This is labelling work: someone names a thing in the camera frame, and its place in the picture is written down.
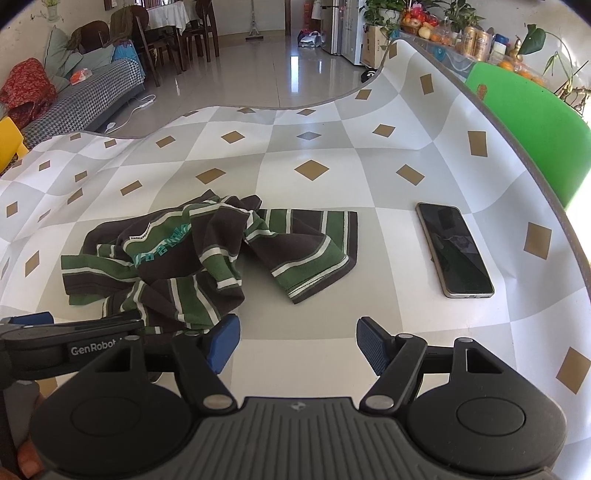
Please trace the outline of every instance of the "yellow chair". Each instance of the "yellow chair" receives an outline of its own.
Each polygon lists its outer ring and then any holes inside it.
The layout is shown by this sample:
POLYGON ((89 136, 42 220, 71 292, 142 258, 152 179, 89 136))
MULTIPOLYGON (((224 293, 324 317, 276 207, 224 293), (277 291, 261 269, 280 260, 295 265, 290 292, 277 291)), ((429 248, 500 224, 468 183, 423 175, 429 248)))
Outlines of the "yellow chair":
POLYGON ((22 133, 9 116, 0 121, 0 172, 10 163, 14 154, 23 158, 29 150, 22 143, 22 133))

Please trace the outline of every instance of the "striped shirt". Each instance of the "striped shirt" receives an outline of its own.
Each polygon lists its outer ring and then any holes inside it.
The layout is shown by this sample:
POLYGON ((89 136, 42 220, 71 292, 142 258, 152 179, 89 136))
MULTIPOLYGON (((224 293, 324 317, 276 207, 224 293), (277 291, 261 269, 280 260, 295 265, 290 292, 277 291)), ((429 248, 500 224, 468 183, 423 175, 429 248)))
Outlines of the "striped shirt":
POLYGON ((63 255, 70 304, 103 315, 139 310, 147 331, 208 329, 244 300, 236 268, 247 244, 293 303, 355 266, 357 213, 261 209, 257 196, 211 190, 177 208, 99 225, 63 255))

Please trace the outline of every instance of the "pillow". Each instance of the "pillow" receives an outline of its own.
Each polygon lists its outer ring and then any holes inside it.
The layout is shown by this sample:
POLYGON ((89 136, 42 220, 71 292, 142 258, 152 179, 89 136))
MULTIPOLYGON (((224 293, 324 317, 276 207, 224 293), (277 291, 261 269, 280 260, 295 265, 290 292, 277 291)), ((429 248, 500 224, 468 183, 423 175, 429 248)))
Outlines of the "pillow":
POLYGON ((66 49, 69 40, 68 36, 59 28, 54 26, 51 29, 43 60, 43 68, 49 78, 54 75, 64 77, 66 72, 73 70, 76 64, 82 60, 80 53, 66 49))
MULTIPOLYGON (((113 58, 113 51, 115 47, 113 45, 107 45, 105 48, 99 48, 97 50, 90 51, 82 55, 81 61, 76 64, 75 71, 82 70, 82 69, 89 69, 89 70, 96 70, 100 67, 104 67, 111 63, 111 58, 113 58)), ((69 78, 72 76, 74 71, 68 71, 66 77, 69 78)))
POLYGON ((58 75, 54 75, 49 79, 49 81, 56 88, 57 93, 60 93, 64 88, 66 88, 70 84, 68 79, 60 77, 58 75))

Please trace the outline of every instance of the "smartphone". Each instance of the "smartphone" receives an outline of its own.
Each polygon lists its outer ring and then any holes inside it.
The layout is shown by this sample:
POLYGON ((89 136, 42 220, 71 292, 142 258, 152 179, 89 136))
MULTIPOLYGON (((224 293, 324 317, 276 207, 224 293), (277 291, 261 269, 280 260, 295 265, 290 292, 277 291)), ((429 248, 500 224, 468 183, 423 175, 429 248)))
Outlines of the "smartphone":
POLYGON ((451 299, 492 297, 491 278, 460 210, 417 203, 417 213, 444 295, 451 299))

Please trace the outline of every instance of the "finger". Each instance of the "finger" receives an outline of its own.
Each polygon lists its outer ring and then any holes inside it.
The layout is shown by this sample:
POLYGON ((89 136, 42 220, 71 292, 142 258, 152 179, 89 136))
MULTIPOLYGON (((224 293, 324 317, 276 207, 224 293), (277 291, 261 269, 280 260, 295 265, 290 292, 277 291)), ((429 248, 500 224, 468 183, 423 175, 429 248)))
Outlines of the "finger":
POLYGON ((27 440, 20 446, 17 453, 17 460, 21 472, 27 478, 31 478, 33 475, 43 471, 43 464, 31 440, 27 440))
POLYGON ((14 473, 0 467, 0 480, 20 480, 14 473))

